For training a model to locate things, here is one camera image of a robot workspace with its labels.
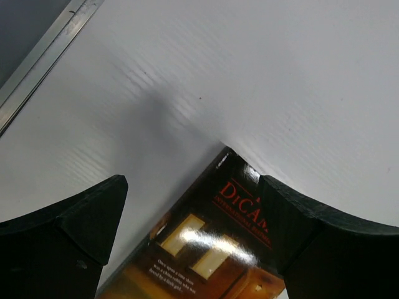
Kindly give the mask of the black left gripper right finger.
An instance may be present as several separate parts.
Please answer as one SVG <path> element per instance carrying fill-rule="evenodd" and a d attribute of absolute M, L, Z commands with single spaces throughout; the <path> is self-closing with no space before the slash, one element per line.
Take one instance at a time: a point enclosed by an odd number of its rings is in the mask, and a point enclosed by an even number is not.
<path fill-rule="evenodd" d="M 398 298 L 398 228 L 259 179 L 277 271 L 289 298 Z"/>

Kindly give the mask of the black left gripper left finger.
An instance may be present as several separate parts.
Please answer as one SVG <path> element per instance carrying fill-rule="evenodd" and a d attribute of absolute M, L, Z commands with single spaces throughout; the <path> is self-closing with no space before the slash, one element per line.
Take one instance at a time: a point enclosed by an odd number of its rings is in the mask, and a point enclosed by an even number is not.
<path fill-rule="evenodd" d="M 94 298 L 128 192 L 124 175 L 1 223 L 1 298 Z"/>

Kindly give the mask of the brown book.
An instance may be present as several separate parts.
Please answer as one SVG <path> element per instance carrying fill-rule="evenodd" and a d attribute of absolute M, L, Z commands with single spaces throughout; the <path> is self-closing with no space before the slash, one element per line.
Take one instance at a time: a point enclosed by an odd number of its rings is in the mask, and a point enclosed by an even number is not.
<path fill-rule="evenodd" d="M 259 173 L 224 148 L 139 243 L 100 298 L 277 298 Z"/>

